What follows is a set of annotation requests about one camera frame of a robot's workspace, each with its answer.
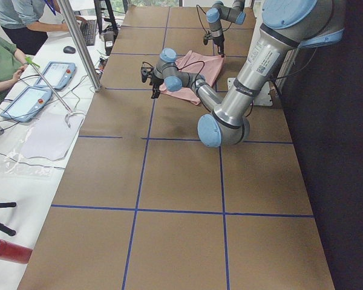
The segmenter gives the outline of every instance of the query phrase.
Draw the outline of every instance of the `black tripod leg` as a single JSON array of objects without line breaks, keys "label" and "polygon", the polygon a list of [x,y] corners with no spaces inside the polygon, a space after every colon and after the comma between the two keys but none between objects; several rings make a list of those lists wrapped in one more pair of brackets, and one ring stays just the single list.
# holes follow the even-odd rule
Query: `black tripod leg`
[{"label": "black tripod leg", "polygon": [[16,231],[11,230],[9,227],[6,227],[5,225],[3,225],[1,223],[0,223],[0,231],[8,234],[9,236],[14,236],[16,234]]},{"label": "black tripod leg", "polygon": [[15,202],[1,202],[0,208],[4,208],[4,207],[16,207],[16,203]]}]

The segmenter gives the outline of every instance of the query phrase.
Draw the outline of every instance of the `pink towel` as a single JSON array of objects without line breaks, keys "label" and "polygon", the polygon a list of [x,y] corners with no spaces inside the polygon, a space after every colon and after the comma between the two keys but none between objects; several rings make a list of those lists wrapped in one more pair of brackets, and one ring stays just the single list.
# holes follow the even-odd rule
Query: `pink towel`
[{"label": "pink towel", "polygon": [[[217,79],[219,72],[221,71],[224,64],[224,57],[221,56],[202,56],[198,53],[193,53],[191,50],[188,53],[175,61],[178,68],[182,68],[192,62],[198,60],[204,61],[204,68],[200,72],[201,75],[206,79],[206,83],[212,86]],[[203,64],[201,62],[183,68],[181,71],[186,73],[198,73]],[[169,92],[165,85],[160,86],[160,90],[163,94],[171,95],[175,98],[181,98],[183,100],[190,101],[194,105],[200,104],[200,99],[191,91],[189,88],[181,88],[177,92]]]}]

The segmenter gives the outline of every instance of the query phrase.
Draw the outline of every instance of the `black wall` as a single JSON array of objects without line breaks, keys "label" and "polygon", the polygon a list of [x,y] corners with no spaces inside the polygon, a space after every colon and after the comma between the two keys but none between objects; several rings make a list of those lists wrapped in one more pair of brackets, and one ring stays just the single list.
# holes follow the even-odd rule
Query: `black wall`
[{"label": "black wall", "polygon": [[335,288],[363,290],[363,1],[347,1],[343,40],[288,77],[282,102]]}]

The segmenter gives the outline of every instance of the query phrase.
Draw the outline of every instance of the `blue tablet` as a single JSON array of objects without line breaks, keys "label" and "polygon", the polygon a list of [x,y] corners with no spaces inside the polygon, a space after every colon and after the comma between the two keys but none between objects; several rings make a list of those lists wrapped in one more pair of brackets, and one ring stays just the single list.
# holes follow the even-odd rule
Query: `blue tablet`
[{"label": "blue tablet", "polygon": [[28,122],[42,110],[52,94],[50,89],[28,86],[1,112],[0,116],[18,122]]},{"label": "blue tablet", "polygon": [[[75,70],[76,66],[73,62],[49,62],[42,75],[55,90],[60,91],[70,82]],[[36,80],[34,86],[38,88],[48,87],[41,77]]]}]

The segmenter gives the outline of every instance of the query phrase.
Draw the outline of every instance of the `red bottle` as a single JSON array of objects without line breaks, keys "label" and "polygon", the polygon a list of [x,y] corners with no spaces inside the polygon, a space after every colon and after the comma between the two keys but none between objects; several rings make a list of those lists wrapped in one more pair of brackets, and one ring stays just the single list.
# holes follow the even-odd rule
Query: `red bottle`
[{"label": "red bottle", "polygon": [[0,260],[27,264],[32,249],[0,239]]}]

